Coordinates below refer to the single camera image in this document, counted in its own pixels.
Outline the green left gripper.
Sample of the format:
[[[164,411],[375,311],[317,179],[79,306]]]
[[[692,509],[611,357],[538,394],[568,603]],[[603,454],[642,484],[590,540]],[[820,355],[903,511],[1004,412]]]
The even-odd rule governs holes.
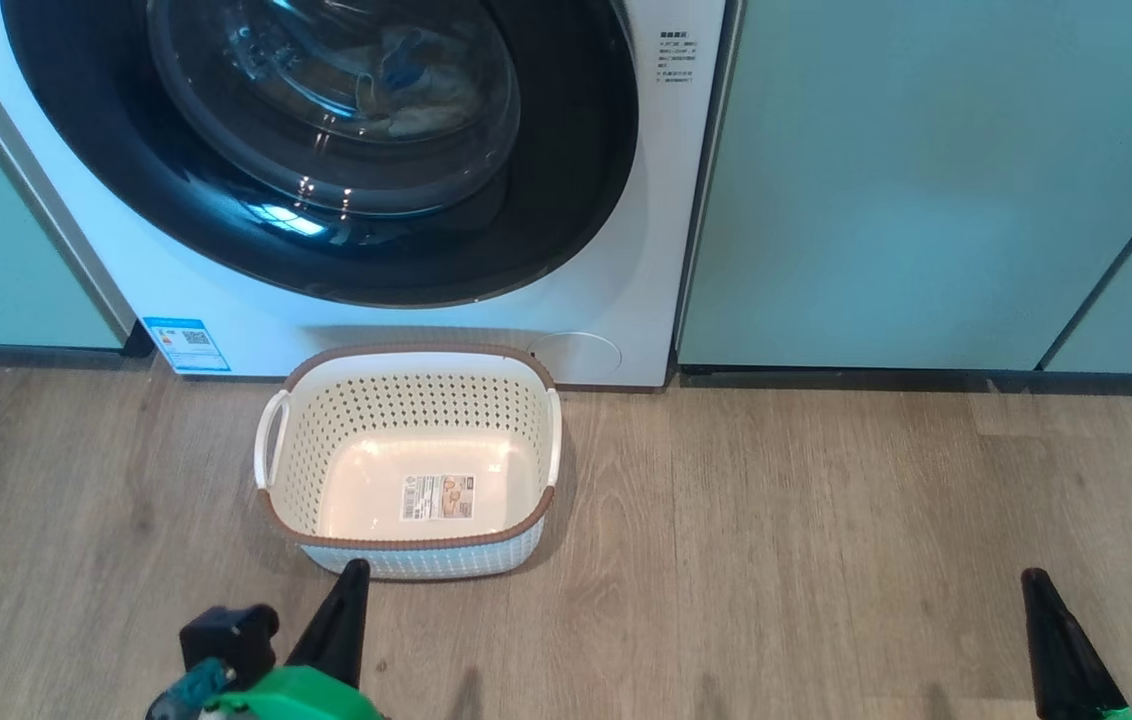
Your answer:
[[[348,562],[288,666],[275,667],[249,689],[211,698],[201,719],[383,719],[359,691],[370,583],[370,562]]]

